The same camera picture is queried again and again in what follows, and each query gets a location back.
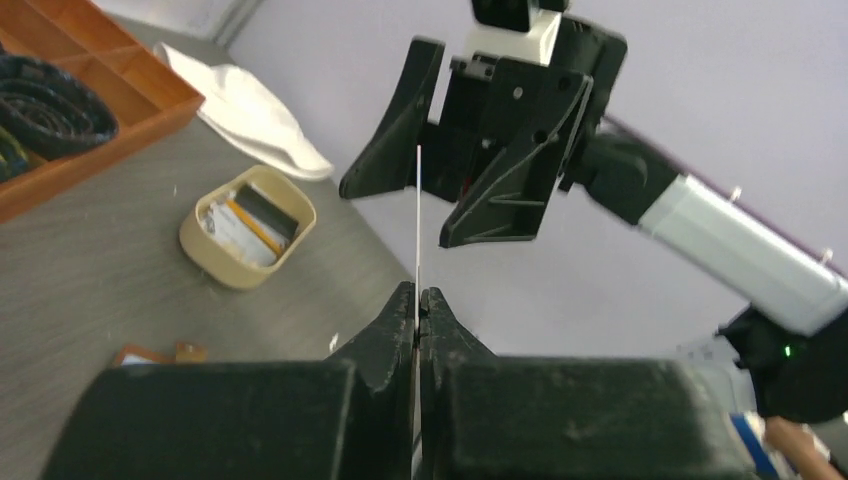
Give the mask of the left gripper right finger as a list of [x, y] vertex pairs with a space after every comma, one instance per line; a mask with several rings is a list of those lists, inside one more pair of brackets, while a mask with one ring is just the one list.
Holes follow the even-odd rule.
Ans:
[[661, 359], [500, 357], [421, 297], [423, 479], [753, 479], [717, 390]]

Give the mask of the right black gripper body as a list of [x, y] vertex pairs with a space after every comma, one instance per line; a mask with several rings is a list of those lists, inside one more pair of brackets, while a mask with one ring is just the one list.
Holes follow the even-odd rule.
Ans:
[[544, 77], [555, 67], [593, 80], [585, 118], [606, 108], [627, 54], [614, 31], [570, 16], [539, 16], [526, 32], [477, 25], [450, 63], [441, 116], [423, 128], [422, 188], [457, 202], [519, 130], [546, 108]]

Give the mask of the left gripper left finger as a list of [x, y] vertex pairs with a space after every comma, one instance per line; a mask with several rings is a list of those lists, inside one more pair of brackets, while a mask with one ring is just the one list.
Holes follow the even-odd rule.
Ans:
[[86, 389], [45, 479], [407, 479], [414, 287], [321, 361], [137, 364]]

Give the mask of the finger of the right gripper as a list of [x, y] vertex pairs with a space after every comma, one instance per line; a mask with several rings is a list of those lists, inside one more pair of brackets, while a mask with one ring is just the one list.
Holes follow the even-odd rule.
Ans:
[[548, 71], [515, 94], [516, 80], [494, 81], [480, 133], [496, 151], [442, 226], [439, 246], [534, 239], [554, 184], [579, 136], [593, 80]]
[[342, 199], [381, 195], [413, 186], [419, 136], [427, 124], [444, 44], [414, 38], [395, 91], [373, 136], [343, 175]]

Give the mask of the thin card edge-on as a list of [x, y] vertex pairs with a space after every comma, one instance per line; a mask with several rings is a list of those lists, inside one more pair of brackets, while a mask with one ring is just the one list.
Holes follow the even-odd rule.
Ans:
[[420, 335], [420, 268], [421, 268], [421, 195], [422, 195], [422, 146], [416, 145], [415, 160], [415, 270], [414, 270], [414, 328], [416, 338]]

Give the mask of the beige oval card tray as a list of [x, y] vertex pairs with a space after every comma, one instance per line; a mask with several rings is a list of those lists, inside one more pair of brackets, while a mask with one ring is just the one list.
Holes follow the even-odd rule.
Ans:
[[312, 202], [294, 183], [271, 167], [254, 166], [198, 200], [179, 241], [218, 282], [248, 290], [281, 267], [316, 221]]

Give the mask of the brown leather card holder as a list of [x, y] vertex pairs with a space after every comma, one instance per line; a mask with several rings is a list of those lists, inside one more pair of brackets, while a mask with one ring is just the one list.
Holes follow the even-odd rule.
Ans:
[[174, 351], [169, 354], [126, 344], [118, 352], [112, 365], [120, 367], [134, 364], [193, 364], [203, 363], [207, 358], [208, 350], [205, 347], [189, 342], [177, 342]]

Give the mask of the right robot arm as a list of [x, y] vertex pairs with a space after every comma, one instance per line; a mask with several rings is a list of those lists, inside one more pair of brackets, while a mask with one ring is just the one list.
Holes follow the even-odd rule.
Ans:
[[343, 176], [358, 199], [414, 187], [453, 204], [439, 244], [525, 242], [555, 190], [598, 205], [748, 302], [720, 330], [764, 416], [818, 423], [847, 409], [847, 278], [618, 120], [611, 90], [625, 39], [562, 3], [474, 6], [471, 54], [451, 61], [442, 116], [428, 118], [444, 47], [413, 40], [372, 138]]

